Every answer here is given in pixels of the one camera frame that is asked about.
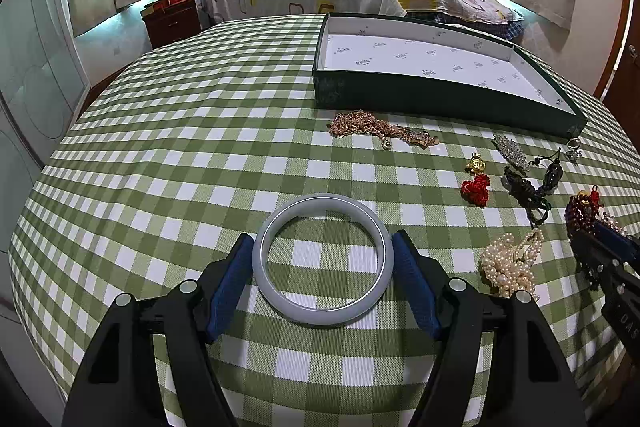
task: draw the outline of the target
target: pearl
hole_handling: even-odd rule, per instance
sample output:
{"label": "pearl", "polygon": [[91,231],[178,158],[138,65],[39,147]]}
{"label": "pearl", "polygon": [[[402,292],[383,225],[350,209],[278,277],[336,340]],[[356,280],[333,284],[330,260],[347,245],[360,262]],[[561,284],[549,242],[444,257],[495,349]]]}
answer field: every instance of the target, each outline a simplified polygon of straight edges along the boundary
{"label": "pearl", "polygon": [[514,245],[515,238],[508,232],[496,237],[484,249],[480,267],[491,285],[498,288],[500,297],[508,298],[517,290],[526,290],[538,300],[530,268],[542,251],[543,241],[542,231],[533,229]]}

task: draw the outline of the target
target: bangle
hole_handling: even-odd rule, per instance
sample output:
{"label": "bangle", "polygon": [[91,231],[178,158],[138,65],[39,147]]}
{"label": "bangle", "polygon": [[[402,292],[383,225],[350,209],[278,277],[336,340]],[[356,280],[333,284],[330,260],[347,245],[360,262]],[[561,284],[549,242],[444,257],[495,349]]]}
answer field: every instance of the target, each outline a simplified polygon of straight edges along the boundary
{"label": "bangle", "polygon": [[[318,310],[290,301],[278,291],[269,279],[267,259],[273,238],[285,223],[297,216],[317,214],[319,210],[336,210],[346,214],[369,232],[378,253],[378,270],[373,286],[364,295],[338,308]],[[255,282],[271,306],[294,322],[326,326],[348,322],[375,306],[391,279],[394,251],[385,225],[366,206],[338,194],[311,194],[283,204],[267,218],[255,239],[252,261]]]}

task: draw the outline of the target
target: gold chain necklace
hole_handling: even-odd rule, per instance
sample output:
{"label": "gold chain necklace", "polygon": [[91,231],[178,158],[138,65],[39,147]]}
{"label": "gold chain necklace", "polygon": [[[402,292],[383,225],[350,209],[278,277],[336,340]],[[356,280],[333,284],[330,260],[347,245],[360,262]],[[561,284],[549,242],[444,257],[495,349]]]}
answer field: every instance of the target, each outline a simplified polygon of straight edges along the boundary
{"label": "gold chain necklace", "polygon": [[438,137],[431,137],[427,131],[412,131],[407,127],[391,125],[378,120],[372,113],[358,109],[346,114],[336,114],[334,121],[326,125],[336,138],[344,138],[351,134],[371,134],[380,138],[382,149],[391,149],[389,138],[399,138],[409,145],[419,145],[423,149],[440,143]]}

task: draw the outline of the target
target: wooden drawer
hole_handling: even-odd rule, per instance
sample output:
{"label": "wooden drawer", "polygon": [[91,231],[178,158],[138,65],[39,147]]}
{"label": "wooden drawer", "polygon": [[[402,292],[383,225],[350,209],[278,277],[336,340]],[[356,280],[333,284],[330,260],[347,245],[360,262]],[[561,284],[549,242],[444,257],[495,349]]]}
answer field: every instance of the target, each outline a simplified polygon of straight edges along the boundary
{"label": "wooden drawer", "polygon": [[144,17],[154,49],[193,37],[200,32],[195,0],[188,0]]}

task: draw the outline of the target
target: table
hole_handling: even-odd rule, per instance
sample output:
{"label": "table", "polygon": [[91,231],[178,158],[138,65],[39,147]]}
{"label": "table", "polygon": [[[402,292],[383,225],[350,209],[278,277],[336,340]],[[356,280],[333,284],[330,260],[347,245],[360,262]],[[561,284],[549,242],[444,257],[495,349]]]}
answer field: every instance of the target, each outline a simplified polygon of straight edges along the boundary
{"label": "table", "polygon": [[[255,237],[272,210],[300,194],[362,201],[390,233],[407,229],[421,254],[488,292],[478,271],[482,248],[501,233],[519,241],[529,230],[525,211],[500,184],[506,163],[493,132],[516,139],[529,156],[551,154],[557,139],[402,116],[385,118],[428,129],[442,143],[421,150],[393,139],[387,152],[370,136],[334,139],[326,129],[334,112],[314,108],[321,22],[308,15],[223,23],[152,51],[69,130],[10,247],[17,309],[64,393],[118,293],[149,298],[196,279],[240,232]],[[640,157],[600,102],[555,77],[590,122],[580,137],[585,158],[562,163],[564,177],[549,197],[554,209],[534,273],[539,306],[590,413],[623,348],[600,313],[602,293],[575,274],[564,207],[570,195],[597,184],[610,213],[637,233]],[[491,179],[484,209],[460,198],[473,152]],[[544,172],[530,172],[536,186]],[[290,223],[270,253],[276,286],[317,307],[359,295],[374,271],[370,238],[338,216]],[[482,339],[468,425],[481,410],[491,340]],[[154,346],[168,418],[181,425],[163,338]],[[241,425],[405,425],[433,353],[394,284],[367,315],[336,329],[284,320],[249,284],[229,330],[209,347]]]}

